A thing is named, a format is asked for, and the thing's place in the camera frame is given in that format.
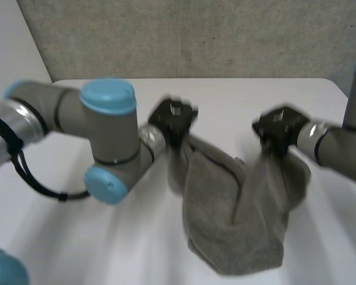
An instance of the table surface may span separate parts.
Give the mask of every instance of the table surface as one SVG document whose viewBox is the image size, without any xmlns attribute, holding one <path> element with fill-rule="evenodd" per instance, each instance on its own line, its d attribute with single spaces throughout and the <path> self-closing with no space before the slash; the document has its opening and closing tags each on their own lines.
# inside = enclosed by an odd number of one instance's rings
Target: table surface
<svg viewBox="0 0 356 285">
<path fill-rule="evenodd" d="M 57 84 L 80 88 L 84 80 Z M 164 94 L 199 106 L 192 132 L 252 162 L 251 121 L 283 102 L 341 123 L 347 98 L 324 79 L 137 79 L 139 124 Z M 26 149 L 35 177 L 53 189 L 83 189 L 88 141 L 51 134 Z M 42 284 L 356 284 L 356 184 L 308 162 L 306 200 L 290 215 L 281 268 L 243 277 L 214 273 L 187 248 L 182 198 L 158 159 L 117 207 L 94 198 L 58 204 L 34 193 L 6 164 L 0 169 L 0 247 Z"/>
</svg>

